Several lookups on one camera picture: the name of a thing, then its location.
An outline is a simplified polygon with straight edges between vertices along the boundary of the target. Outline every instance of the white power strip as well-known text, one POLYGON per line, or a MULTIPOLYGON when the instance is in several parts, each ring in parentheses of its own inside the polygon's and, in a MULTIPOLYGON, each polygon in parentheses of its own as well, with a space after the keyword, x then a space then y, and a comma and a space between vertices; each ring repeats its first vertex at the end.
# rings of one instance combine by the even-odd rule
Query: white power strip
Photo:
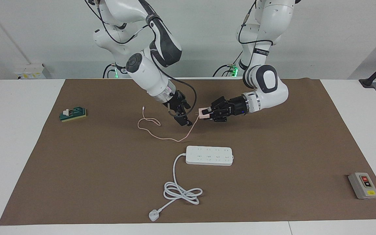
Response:
POLYGON ((185 162, 194 165, 231 165, 233 153, 226 147, 188 146, 185 162))

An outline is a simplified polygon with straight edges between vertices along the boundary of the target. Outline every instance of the green circuit breaker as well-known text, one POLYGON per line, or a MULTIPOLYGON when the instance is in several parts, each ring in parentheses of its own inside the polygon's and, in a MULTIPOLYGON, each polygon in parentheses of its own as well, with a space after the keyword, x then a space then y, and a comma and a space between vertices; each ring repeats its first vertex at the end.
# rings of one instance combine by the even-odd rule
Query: green circuit breaker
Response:
POLYGON ((62 122, 68 122, 79 118, 86 117, 86 109, 82 107, 75 107, 73 110, 66 109, 60 114, 59 118, 62 122))

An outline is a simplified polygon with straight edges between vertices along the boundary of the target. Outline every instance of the green light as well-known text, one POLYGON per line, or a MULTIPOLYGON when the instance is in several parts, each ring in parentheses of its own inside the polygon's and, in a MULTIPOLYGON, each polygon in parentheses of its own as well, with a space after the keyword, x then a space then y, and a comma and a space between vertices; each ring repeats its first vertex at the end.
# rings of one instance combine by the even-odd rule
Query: green light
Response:
POLYGON ((237 72, 239 71, 238 68, 234 67, 233 72, 231 72, 231 76, 237 76, 237 72))

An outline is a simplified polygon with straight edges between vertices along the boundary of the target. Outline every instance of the gray switch box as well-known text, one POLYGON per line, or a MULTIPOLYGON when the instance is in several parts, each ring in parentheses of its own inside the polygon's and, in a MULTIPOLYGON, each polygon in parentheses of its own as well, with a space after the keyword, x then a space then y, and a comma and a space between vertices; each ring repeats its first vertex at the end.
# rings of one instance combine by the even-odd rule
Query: gray switch box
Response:
POLYGON ((348 176, 355 191, 356 197, 359 199, 376 198, 376 188, 372 183, 368 173, 353 173, 348 176))

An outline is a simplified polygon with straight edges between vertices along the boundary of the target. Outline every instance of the white power cord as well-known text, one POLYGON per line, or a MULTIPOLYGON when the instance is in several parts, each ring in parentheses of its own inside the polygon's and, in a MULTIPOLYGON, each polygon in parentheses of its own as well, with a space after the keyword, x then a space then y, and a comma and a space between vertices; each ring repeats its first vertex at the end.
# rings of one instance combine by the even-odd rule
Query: white power cord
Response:
POLYGON ((190 190, 185 190, 183 189, 183 187, 179 186, 178 183, 176 182, 175 165, 181 156, 186 156, 186 153, 182 153, 179 156, 177 156, 175 161, 173 162, 173 182, 166 182, 164 185, 163 196, 166 199, 171 200, 171 201, 165 204, 160 209, 152 210, 149 213, 149 219, 152 220, 153 222, 159 218, 159 213, 161 213, 161 211, 163 211, 165 207, 169 206, 172 202, 178 199, 184 199, 185 201, 190 202, 194 205, 200 204, 200 201, 198 200, 197 197, 203 194, 202 189, 194 188, 190 190))
POLYGON ((188 138, 188 136, 191 134, 192 129, 194 129, 195 124, 197 124, 198 120, 200 119, 200 116, 197 116, 197 120, 195 120, 194 124, 191 126, 191 129, 189 130, 188 134, 184 138, 182 138, 180 140, 176 140, 176 139, 173 139, 173 138, 161 138, 161 137, 157 137, 157 136, 153 135, 150 130, 148 130, 146 128, 141 128, 140 127, 140 122, 142 122, 143 120, 146 120, 148 122, 153 122, 153 123, 155 123, 158 126, 162 126, 161 122, 159 122, 158 119, 155 119, 155 118, 146 118, 145 117, 145 106, 142 107, 142 116, 143 116, 143 118, 140 119, 139 122, 137 123, 137 128, 139 128, 141 130, 147 131, 151 136, 153 136, 153 137, 155 137, 157 139, 160 139, 160 140, 173 140, 173 141, 178 142, 178 143, 181 142, 181 141, 183 141, 183 140, 185 140, 186 138, 188 138))

